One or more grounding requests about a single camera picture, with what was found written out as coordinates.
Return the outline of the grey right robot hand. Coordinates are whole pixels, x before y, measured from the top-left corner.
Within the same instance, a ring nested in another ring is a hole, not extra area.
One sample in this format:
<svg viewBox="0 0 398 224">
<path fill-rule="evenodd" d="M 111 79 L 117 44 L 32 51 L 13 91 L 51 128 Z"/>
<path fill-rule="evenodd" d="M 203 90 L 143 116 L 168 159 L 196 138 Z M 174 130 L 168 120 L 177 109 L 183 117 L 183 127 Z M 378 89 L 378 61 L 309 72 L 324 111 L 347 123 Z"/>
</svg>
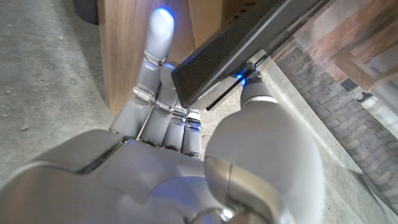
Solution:
<svg viewBox="0 0 398 224">
<path fill-rule="evenodd" d="M 1 188 L 2 223 L 321 223 L 317 145 L 259 76 L 217 125 L 203 159 L 200 129 L 167 132 L 181 151 L 80 134 L 19 169 Z"/>
</svg>

